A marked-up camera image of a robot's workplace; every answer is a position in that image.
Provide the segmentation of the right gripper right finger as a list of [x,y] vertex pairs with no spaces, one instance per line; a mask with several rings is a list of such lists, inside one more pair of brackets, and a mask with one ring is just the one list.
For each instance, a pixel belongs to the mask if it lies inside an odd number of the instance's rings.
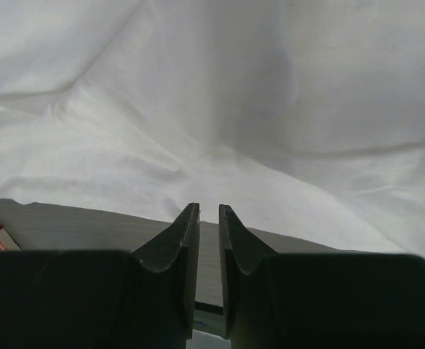
[[279,253],[219,207],[226,337],[233,348],[425,348],[425,259]]

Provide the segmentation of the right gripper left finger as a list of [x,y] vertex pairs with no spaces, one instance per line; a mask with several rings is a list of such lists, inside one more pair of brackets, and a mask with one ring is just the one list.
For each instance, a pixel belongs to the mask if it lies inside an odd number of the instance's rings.
[[199,205],[133,252],[0,252],[0,348],[184,348]]

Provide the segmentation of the white t shirt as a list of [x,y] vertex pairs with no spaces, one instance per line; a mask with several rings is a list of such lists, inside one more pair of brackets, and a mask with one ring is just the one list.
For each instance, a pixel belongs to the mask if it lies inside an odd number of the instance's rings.
[[0,198],[425,257],[425,1],[0,1]]

